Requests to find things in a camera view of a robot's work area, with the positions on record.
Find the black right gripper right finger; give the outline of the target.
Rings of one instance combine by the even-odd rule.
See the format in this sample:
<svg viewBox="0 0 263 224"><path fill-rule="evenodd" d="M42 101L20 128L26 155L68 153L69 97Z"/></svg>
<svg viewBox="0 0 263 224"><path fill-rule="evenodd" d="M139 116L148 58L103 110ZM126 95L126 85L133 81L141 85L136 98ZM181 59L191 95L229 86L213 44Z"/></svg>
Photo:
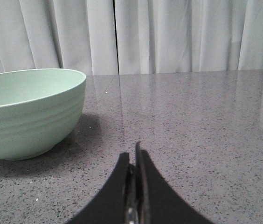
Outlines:
<svg viewBox="0 0 263 224"><path fill-rule="evenodd" d="M211 224L165 181L149 153L136 143L136 192L141 224Z"/></svg>

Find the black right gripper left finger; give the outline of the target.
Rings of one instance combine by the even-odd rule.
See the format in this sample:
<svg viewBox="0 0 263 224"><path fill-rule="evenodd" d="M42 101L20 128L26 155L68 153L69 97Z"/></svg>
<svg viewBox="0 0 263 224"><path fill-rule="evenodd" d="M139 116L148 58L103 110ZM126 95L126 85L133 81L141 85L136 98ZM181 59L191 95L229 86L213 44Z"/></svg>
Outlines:
<svg viewBox="0 0 263 224"><path fill-rule="evenodd" d="M136 223L135 167L129 154L121 153L107 182L69 224Z"/></svg>

